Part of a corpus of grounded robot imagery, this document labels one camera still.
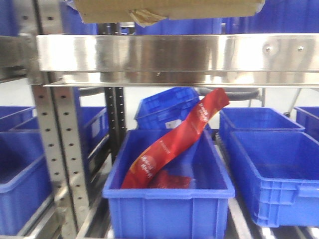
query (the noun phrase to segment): brown cardboard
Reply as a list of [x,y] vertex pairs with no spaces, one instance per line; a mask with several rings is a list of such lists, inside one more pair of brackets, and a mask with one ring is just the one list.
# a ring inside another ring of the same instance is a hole
[[147,9],[170,19],[250,16],[264,0],[74,0],[86,23],[132,21],[130,10]]

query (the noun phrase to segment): blue plastic bin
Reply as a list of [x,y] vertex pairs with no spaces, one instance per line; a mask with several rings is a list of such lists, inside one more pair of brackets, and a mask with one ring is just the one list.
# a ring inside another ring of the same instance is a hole
[[[88,153],[90,153],[101,139],[108,134],[109,124],[105,107],[81,107],[82,125],[86,136]],[[37,117],[31,118],[10,131],[38,131]]]
[[266,0],[260,13],[226,20],[226,33],[229,34],[317,32],[318,0]]
[[175,87],[141,100],[135,120],[139,129],[174,128],[198,102],[194,88]]
[[0,35],[18,36],[13,0],[0,0]]
[[221,34],[221,18],[162,20],[152,26],[135,24],[136,35],[199,35]]
[[302,132],[236,131],[230,167],[253,221],[319,226],[319,143]]
[[64,32],[72,35],[97,35],[96,23],[84,23],[79,12],[68,5],[72,0],[60,2],[61,14],[64,24]]
[[116,238],[222,239],[234,188],[208,132],[165,169],[190,189],[119,189],[133,161],[167,130],[131,130],[103,189]]
[[7,131],[33,117],[34,107],[0,106],[0,131]]
[[109,133],[108,116],[105,107],[82,107],[81,109],[86,142],[91,152]]
[[51,192],[39,133],[0,132],[0,235],[16,235]]
[[232,131],[300,131],[305,128],[272,108],[223,108],[219,135],[226,148]]
[[304,126],[305,132],[319,141],[319,107],[295,107],[297,123]]

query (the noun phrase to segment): stainless steel shelf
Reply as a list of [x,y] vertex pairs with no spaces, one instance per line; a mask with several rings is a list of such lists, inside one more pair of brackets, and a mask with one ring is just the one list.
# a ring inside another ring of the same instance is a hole
[[52,86],[318,88],[319,34],[37,36]]

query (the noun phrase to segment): perforated metal upright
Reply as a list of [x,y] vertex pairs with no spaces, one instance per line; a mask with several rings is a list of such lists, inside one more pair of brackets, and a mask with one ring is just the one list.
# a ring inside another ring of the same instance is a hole
[[59,214],[61,235],[76,237],[90,209],[88,155],[79,127],[76,88],[44,87],[57,77],[39,71],[36,36],[63,33],[58,0],[15,0],[24,65],[32,85],[39,126]]

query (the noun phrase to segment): red candy wrapper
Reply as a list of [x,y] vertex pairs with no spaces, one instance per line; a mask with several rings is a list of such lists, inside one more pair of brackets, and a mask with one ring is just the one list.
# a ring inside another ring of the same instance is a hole
[[167,170],[159,171],[152,181],[149,183],[148,188],[189,188],[191,178],[185,176],[169,175]]
[[146,188],[157,172],[200,138],[208,121],[228,104],[229,99],[221,88],[207,94],[182,124],[140,154],[129,168],[121,188]]

